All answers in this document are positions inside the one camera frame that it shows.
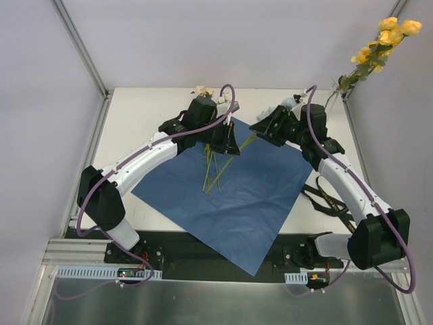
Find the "blue wrapping paper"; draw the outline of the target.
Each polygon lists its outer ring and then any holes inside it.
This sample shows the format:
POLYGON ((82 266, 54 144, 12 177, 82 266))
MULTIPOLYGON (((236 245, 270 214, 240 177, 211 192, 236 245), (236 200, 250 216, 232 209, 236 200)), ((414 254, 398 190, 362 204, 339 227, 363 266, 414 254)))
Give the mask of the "blue wrapping paper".
POLYGON ((158 212, 255 275, 311 174, 299 150, 250 139, 235 122, 240 155, 209 167, 197 144, 148 173, 126 197, 136 228, 158 212))

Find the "black ribbon gold lettering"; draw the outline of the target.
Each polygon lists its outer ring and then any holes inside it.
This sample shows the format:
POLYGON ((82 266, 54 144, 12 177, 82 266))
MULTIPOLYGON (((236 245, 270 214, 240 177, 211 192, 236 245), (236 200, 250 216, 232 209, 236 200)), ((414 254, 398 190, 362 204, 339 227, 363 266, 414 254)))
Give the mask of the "black ribbon gold lettering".
POLYGON ((327 215, 328 217, 337 217, 351 234, 355 233, 356 227, 353 224, 355 220, 346 204, 338 200, 337 198, 330 196, 321 187, 319 183, 319 177, 316 177, 315 183, 315 188, 308 184, 304 184, 303 188, 301 189, 301 194, 308 198, 316 211, 319 211, 327 215), (324 201, 327 203, 327 206, 319 204, 316 200, 313 199, 311 194, 324 199, 324 201))

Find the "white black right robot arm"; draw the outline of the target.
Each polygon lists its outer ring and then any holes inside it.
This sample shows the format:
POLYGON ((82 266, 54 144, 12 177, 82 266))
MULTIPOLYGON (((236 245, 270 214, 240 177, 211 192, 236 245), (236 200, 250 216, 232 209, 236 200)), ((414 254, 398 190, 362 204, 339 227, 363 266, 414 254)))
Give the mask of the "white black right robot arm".
POLYGON ((320 267, 329 257, 351 260, 359 269, 369 269, 405 257, 410 218, 394 210, 352 169, 342 146, 327 134, 323 106, 304 105, 300 116, 279 105, 263 120, 250 126, 255 134, 275 145, 292 142, 302 156, 338 193, 356 223, 350 235, 322 233, 304 252, 305 261, 320 267))

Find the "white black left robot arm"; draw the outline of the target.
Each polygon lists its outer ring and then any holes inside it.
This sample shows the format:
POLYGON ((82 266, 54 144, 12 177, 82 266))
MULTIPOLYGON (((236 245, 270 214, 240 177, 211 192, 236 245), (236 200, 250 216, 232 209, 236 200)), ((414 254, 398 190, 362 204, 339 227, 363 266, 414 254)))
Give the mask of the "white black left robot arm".
POLYGON ((89 166, 81 173, 77 204, 80 213, 120 246, 127 263, 138 262, 143 247, 139 235, 126 220, 122 197, 150 171, 180 155, 197 143, 210 146, 220 154, 240 154, 235 142, 231 113, 239 105, 220 97, 195 97, 187 110, 163 122, 157 132, 128 156, 102 168, 89 166))

